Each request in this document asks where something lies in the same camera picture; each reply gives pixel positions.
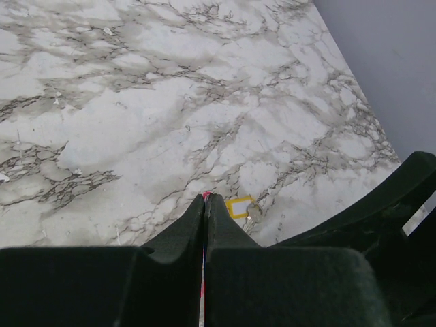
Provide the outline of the silver key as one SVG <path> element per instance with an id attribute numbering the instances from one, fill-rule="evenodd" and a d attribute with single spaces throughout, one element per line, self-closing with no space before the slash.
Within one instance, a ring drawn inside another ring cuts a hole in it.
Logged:
<path id="1" fill-rule="evenodd" d="M 263 220 L 264 211 L 261 206 L 254 201 L 248 205 L 247 213 L 248 215 L 243 230 L 249 234 L 252 229 Z"/>

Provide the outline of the yellow key tag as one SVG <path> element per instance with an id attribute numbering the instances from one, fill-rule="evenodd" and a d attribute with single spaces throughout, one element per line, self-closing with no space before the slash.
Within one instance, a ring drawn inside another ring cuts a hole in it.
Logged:
<path id="1" fill-rule="evenodd" d="M 251 196 L 234 198 L 225 201 L 225 206 L 233 219 L 242 219 L 249 216 L 248 208 L 254 203 Z"/>

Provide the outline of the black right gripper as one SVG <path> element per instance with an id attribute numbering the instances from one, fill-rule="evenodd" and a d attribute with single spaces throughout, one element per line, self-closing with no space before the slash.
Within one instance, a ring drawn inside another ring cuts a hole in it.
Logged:
<path id="1" fill-rule="evenodd" d="M 412 153 L 382 184 L 280 247 L 361 252 L 375 272 L 396 326 L 435 325 L 435 212 L 411 234 L 403 226 L 435 193 L 435 156 Z"/>

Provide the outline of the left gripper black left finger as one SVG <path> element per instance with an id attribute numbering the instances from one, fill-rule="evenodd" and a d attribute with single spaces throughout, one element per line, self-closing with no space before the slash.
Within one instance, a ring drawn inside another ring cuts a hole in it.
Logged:
<path id="1" fill-rule="evenodd" d="M 197 326 L 204 199 L 141 246 L 1 250 L 2 326 Z"/>

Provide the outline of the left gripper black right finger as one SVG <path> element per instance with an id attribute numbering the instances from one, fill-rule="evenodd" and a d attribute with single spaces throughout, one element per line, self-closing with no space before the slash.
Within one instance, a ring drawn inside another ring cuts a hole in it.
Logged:
<path id="1" fill-rule="evenodd" d="M 208 197 L 206 326 L 390 326 L 369 263 L 334 247 L 261 247 Z"/>

